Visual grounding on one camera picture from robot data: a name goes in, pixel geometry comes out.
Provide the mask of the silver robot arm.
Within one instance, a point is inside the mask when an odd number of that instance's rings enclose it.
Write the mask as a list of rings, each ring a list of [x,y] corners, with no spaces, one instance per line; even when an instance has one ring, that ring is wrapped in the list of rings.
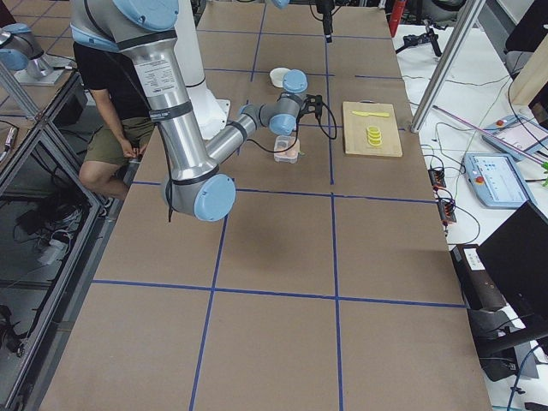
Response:
[[[273,0],[272,3],[278,9],[285,9],[289,6],[289,0]],[[323,33],[327,44],[332,42],[333,14],[335,13],[335,2],[333,0],[314,0],[313,4],[319,14],[318,20],[322,22]]]
[[[236,120],[203,140],[193,107],[196,95],[188,91],[193,80],[204,79],[188,1],[75,1],[71,29],[77,43],[131,59],[170,161],[163,187],[171,211],[207,222],[224,218],[236,189],[219,173],[220,164],[258,128],[289,135],[297,125],[307,77],[292,69],[275,104],[247,104]]]

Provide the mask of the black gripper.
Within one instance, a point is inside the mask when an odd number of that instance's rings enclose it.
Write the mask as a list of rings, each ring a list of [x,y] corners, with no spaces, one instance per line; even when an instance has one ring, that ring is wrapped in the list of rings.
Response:
[[[323,25],[323,32],[325,36],[325,41],[331,43],[333,41],[333,27],[332,27],[332,11],[334,10],[334,1],[333,0],[316,0],[315,1],[316,11],[321,15],[321,21]]]

